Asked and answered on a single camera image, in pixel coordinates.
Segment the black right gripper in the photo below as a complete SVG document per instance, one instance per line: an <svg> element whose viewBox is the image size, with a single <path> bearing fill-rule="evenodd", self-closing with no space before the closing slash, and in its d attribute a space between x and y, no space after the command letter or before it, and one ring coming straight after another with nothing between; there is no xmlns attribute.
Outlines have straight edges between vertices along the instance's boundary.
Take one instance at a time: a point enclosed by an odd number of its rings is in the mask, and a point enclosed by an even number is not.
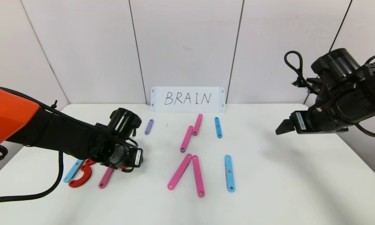
<svg viewBox="0 0 375 225"><path fill-rule="evenodd" d="M276 135L295 131L298 134L335 133L338 130L338 108L322 111L311 106L307 111L294 111L276 128Z"/></svg>

